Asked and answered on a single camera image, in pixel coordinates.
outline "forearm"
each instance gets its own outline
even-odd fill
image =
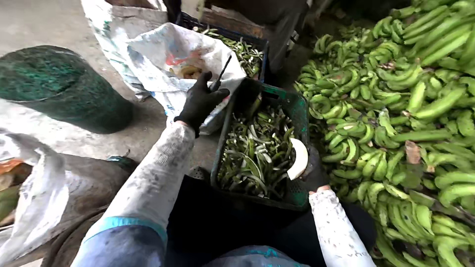
[[[332,190],[309,196],[320,248],[328,267],[375,266]]]
[[[119,190],[103,217],[146,219],[164,229],[188,171],[195,133],[173,123]]]

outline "black plastic crate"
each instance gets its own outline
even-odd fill
[[[197,19],[193,18],[192,16],[182,12],[175,23],[178,26],[182,26],[187,29],[193,29],[193,27],[199,28],[207,28],[209,25],[210,29],[217,29],[216,33],[220,34],[226,38],[229,38],[233,41],[239,42],[242,38],[248,45],[252,45],[253,48],[262,51],[264,53],[262,57],[262,62],[260,68],[260,73],[258,76],[259,81],[264,82],[264,73],[266,72],[267,66],[267,57],[269,53],[269,41],[264,39],[259,39],[253,36],[245,35],[236,31],[231,31],[222,27],[218,27],[211,24],[203,24],[200,23]]]
[[[287,192],[282,201],[229,192],[222,190],[217,185],[216,180],[221,168],[221,158],[223,157],[224,145],[226,144],[228,133],[230,131],[232,114],[233,112],[240,114],[248,110],[259,93],[262,96],[262,105],[282,107],[284,113],[292,119],[292,123],[295,126],[294,133],[296,138],[300,139],[300,141],[302,141],[306,146],[309,144],[308,103],[305,98],[298,93],[287,92],[281,88],[269,86],[259,81],[245,78],[231,96],[226,107],[226,117],[221,130],[221,136],[219,138],[218,149],[216,150],[216,156],[209,182],[214,189],[233,201],[250,201],[286,210],[305,211],[309,207],[308,191],[305,189],[304,182],[300,179],[295,179],[293,181],[286,179]]]

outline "pile of plantains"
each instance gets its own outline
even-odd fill
[[[475,1],[415,0],[318,39],[295,83],[343,201],[378,222],[378,266],[474,266]]]

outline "dirty sleeve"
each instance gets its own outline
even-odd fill
[[[328,267],[375,266],[332,190],[309,196],[323,258]]]
[[[194,142],[192,128],[178,123],[167,127],[101,219],[90,228],[83,243],[107,229],[141,225],[152,228],[166,244],[168,218],[183,176],[189,170]]]

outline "gloved hand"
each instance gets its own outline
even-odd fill
[[[212,77],[210,71],[204,72],[196,83],[188,90],[185,106],[180,115],[173,120],[183,121],[195,130],[196,138],[200,134],[200,125],[213,109],[229,95],[229,90],[220,89],[211,92],[206,84]]]
[[[302,174],[302,180],[309,192],[317,192],[319,187],[328,185],[330,182],[328,175],[322,169],[318,150],[313,146],[308,148],[308,163]]]

